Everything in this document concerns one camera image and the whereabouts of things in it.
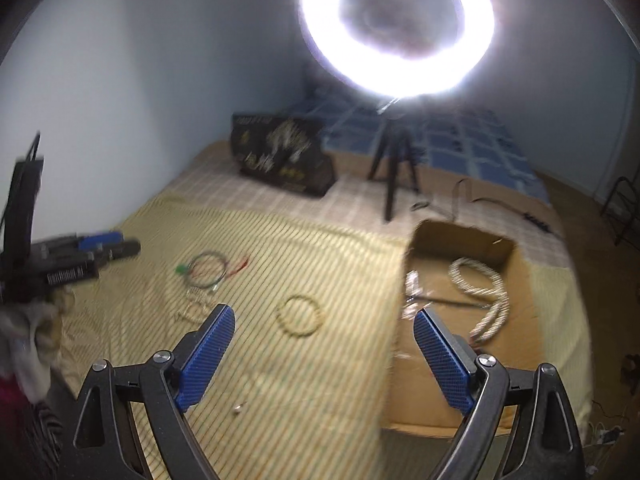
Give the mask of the gloved left hand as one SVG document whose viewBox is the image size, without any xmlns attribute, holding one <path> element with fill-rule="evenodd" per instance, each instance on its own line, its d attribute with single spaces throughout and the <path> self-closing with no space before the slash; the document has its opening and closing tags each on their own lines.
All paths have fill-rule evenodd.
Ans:
<svg viewBox="0 0 640 480">
<path fill-rule="evenodd" d="M 63 316 L 75 304 L 69 287 L 29 304 L 1 307 L 1 378 L 15 379 L 31 404 L 43 401 L 61 348 Z"/>
</svg>

